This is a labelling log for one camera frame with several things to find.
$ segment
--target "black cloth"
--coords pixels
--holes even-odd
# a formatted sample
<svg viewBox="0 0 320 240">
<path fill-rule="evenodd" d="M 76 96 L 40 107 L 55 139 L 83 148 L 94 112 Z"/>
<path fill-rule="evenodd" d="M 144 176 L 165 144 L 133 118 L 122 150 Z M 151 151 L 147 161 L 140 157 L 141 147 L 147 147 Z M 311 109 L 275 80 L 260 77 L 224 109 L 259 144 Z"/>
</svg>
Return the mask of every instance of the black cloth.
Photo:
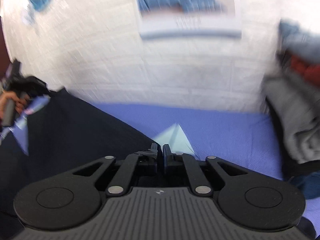
<svg viewBox="0 0 320 240">
<path fill-rule="evenodd" d="M 315 227 L 309 219 L 302 217 L 299 221 L 299 224 L 297 225 L 297 228 L 310 239 L 316 238 Z"/>
<path fill-rule="evenodd" d="M 320 161 L 310 161 L 306 163 L 299 164 L 295 160 L 293 160 L 289 154 L 287 149 L 285 148 L 283 142 L 283 127 L 281 124 L 281 120 L 274 110 L 272 104 L 266 98 L 267 105 L 269 106 L 270 116 L 273 123 L 273 127 L 276 132 L 276 136 L 279 142 L 280 153 L 282 157 L 282 174 L 284 179 L 288 180 L 291 177 L 300 176 L 300 175 L 309 175 L 312 172 L 320 170 Z"/>
<path fill-rule="evenodd" d="M 0 240 L 10 239 L 23 230 L 17 217 L 0 212 Z"/>
<path fill-rule="evenodd" d="M 63 89 L 28 117 L 28 142 L 29 156 L 21 151 L 12 133 L 0 146 L 2 214 L 15 216 L 13 198 L 32 182 L 106 155 L 124 159 L 130 153 L 148 150 L 154 141 Z"/>
</svg>

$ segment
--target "round pad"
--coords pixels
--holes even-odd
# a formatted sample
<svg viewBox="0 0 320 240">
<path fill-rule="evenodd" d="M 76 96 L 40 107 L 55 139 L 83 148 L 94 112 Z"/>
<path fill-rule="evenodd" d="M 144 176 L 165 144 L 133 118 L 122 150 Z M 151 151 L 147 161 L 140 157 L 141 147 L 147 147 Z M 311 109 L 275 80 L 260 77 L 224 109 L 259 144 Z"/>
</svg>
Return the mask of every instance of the round pad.
<svg viewBox="0 0 320 240">
<path fill-rule="evenodd" d="M 270 187 L 255 187 L 245 193 L 245 199 L 253 206 L 271 208 L 280 204 L 282 195 Z"/>
<path fill-rule="evenodd" d="M 305 207 L 297 188 L 258 173 L 230 176 L 218 195 L 218 203 L 231 220 L 257 230 L 296 225 Z"/>
<path fill-rule="evenodd" d="M 72 191 L 63 187 L 52 187 L 41 191 L 37 202 L 45 208 L 61 208 L 73 200 Z"/>
<path fill-rule="evenodd" d="M 61 230 L 78 226 L 98 211 L 100 194 L 88 177 L 51 177 L 28 185 L 15 197 L 14 209 L 33 228 Z"/>
</svg>

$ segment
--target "gray cloth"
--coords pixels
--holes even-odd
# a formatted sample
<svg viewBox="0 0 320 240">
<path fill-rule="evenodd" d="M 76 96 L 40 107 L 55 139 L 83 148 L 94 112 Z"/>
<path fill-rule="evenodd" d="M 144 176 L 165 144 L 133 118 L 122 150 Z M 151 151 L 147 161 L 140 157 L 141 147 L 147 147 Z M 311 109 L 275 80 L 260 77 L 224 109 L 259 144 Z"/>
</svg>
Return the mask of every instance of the gray cloth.
<svg viewBox="0 0 320 240">
<path fill-rule="evenodd" d="M 299 74 L 295 73 L 290 68 L 286 68 L 284 74 L 290 84 L 296 88 L 314 108 L 314 112 L 320 120 L 320 89 L 305 82 Z"/>
<path fill-rule="evenodd" d="M 279 31 L 282 49 L 311 64 L 320 64 L 320 35 L 302 31 L 299 25 L 284 20 L 280 21 Z"/>
<path fill-rule="evenodd" d="M 290 157 L 298 163 L 320 160 L 315 108 L 285 77 L 265 77 L 262 89 L 281 119 Z"/>
</svg>

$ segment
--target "human hand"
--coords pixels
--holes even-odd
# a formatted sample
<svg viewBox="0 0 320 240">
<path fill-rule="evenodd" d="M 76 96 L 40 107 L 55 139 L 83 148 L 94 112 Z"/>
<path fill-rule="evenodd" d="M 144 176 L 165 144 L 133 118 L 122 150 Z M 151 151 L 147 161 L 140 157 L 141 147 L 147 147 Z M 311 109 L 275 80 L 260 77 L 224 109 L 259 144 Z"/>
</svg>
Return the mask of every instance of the human hand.
<svg viewBox="0 0 320 240">
<path fill-rule="evenodd" d="M 16 102 L 16 111 L 21 114 L 24 107 L 27 105 L 27 100 L 29 100 L 29 96 L 26 95 L 24 98 L 18 98 L 16 93 L 13 91 L 5 91 L 0 96 L 0 119 L 4 117 L 5 106 L 9 99 L 12 99 Z"/>
</svg>

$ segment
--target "finger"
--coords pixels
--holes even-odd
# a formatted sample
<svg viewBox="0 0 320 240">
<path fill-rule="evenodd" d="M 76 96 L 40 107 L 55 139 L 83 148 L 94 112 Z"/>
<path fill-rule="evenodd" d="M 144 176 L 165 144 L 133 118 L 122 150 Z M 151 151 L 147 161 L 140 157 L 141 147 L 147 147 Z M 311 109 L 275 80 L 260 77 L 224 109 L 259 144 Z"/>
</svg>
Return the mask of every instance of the finger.
<svg viewBox="0 0 320 240">
<path fill-rule="evenodd" d="M 17 102 L 17 103 L 16 103 L 16 107 L 23 109 L 23 108 L 24 108 L 24 105 L 21 104 L 21 103 L 19 103 L 19 102 Z"/>
<path fill-rule="evenodd" d="M 27 103 L 28 103 L 27 100 L 20 99 L 20 104 L 22 104 L 23 106 L 26 106 Z"/>
<path fill-rule="evenodd" d="M 22 109 L 21 109 L 21 108 L 19 108 L 19 107 L 16 107 L 16 111 L 17 111 L 19 114 L 21 114 L 21 113 L 22 113 Z"/>
<path fill-rule="evenodd" d="M 4 98 L 5 99 L 13 99 L 16 102 L 19 101 L 17 94 L 13 91 L 4 92 Z"/>
</svg>

